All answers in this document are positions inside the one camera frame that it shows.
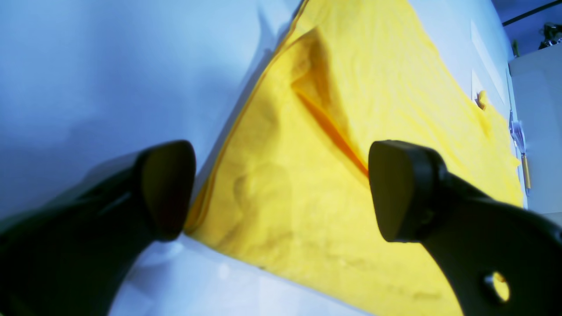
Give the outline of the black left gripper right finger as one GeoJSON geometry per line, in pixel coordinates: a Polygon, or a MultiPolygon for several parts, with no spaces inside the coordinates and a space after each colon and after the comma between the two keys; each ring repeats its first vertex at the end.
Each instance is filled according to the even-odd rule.
{"type": "Polygon", "coordinates": [[[561,227],[450,173],[440,154],[375,141],[368,174],[387,242],[420,243],[465,316],[559,316],[561,227]]]}

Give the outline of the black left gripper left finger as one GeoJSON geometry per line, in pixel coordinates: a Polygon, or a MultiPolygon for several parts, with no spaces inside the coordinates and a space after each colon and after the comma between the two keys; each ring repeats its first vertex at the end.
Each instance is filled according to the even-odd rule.
{"type": "Polygon", "coordinates": [[[72,202],[1,232],[3,316],[106,316],[140,254],[176,240],[188,217],[195,151],[176,140],[72,202]]]}

